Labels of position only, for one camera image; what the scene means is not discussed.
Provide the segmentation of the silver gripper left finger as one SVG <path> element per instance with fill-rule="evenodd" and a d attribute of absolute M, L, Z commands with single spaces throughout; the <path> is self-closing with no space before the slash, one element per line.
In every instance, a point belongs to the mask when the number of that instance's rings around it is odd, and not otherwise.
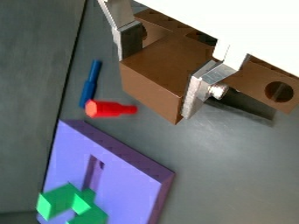
<path fill-rule="evenodd" d="M 120 60 L 143 49 L 143 24 L 135 19 L 130 0 L 98 0 L 111 25 Z"/>

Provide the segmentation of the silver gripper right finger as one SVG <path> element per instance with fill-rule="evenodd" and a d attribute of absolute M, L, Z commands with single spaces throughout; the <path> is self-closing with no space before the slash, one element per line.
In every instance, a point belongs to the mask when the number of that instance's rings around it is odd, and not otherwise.
<path fill-rule="evenodd" d="M 222 81 L 235 74 L 249 58 L 237 45 L 217 44 L 213 56 L 193 73 L 182 105 L 182 116 L 190 119 L 210 97 L 221 100 L 230 87 Z"/>

